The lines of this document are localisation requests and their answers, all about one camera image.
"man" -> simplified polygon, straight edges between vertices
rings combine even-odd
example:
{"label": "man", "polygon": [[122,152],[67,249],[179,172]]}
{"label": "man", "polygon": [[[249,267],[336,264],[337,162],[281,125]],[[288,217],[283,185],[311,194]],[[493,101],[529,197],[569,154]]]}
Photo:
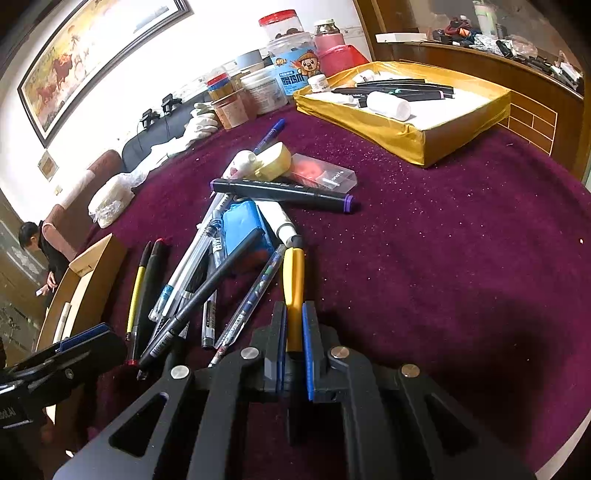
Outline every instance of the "man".
{"label": "man", "polygon": [[55,249],[43,236],[41,227],[43,222],[36,225],[33,222],[23,223],[18,231],[18,243],[23,250],[36,252],[41,250],[49,262],[47,284],[41,289],[41,294],[47,296],[47,305],[51,304],[55,289],[61,282],[70,262],[59,250]]}

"picture frame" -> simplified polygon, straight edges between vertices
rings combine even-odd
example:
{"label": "picture frame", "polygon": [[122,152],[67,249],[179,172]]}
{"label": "picture frame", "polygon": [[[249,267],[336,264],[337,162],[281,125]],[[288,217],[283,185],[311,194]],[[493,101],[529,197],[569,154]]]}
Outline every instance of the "picture frame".
{"label": "picture frame", "polygon": [[53,176],[60,169],[47,150],[43,152],[43,156],[41,157],[41,160],[39,160],[37,167],[41,170],[41,173],[43,173],[43,176],[47,181],[51,181]]}
{"label": "picture frame", "polygon": [[101,78],[189,14],[186,0],[82,0],[43,45],[18,87],[43,147]]}

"pink container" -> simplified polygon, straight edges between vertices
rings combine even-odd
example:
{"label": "pink container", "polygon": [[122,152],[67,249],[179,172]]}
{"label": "pink container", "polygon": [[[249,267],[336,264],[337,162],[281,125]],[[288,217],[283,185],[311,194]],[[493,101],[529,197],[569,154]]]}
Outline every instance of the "pink container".
{"label": "pink container", "polygon": [[343,70],[369,63],[353,45],[338,45],[320,55],[320,68],[327,77],[332,77]]}
{"label": "pink container", "polygon": [[316,32],[314,33],[314,43],[318,54],[322,55],[325,51],[338,45],[345,45],[343,34],[335,25],[332,18],[326,20],[318,20],[314,26]]}

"small framed picture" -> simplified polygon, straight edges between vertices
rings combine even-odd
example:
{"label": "small framed picture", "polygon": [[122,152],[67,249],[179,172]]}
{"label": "small framed picture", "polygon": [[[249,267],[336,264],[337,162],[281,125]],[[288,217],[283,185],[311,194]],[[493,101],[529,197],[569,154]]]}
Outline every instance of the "small framed picture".
{"label": "small framed picture", "polygon": [[41,170],[47,181],[51,181],[59,168],[47,150],[43,152],[43,156],[37,167],[39,167],[39,170]]}

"blue pen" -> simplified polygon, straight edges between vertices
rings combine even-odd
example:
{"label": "blue pen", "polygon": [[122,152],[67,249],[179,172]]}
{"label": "blue pen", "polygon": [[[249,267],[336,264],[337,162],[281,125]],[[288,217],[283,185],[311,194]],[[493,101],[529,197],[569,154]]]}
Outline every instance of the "blue pen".
{"label": "blue pen", "polygon": [[255,147],[255,149],[252,151],[255,155],[258,155],[259,153],[261,153],[263,150],[265,150],[265,145],[267,144],[267,142],[269,142],[270,140],[272,140],[273,138],[275,138],[277,135],[279,135],[279,133],[281,132],[281,130],[283,130],[283,127],[285,127],[285,119],[281,118],[274,126],[273,128],[271,128],[269,130],[269,133],[267,133],[267,135],[265,135],[265,138],[263,138],[260,143]]}

